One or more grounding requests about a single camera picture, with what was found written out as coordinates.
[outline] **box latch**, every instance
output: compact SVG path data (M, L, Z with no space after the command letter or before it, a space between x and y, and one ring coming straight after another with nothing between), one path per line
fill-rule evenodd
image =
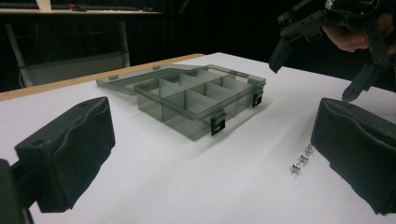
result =
M253 94L253 102L251 104L251 107L259 105L262 102L262 94L263 91L258 91L257 93Z
M223 109L221 109L218 113L213 113L210 116L210 129L212 135L215 135L224 128L225 128L225 112Z

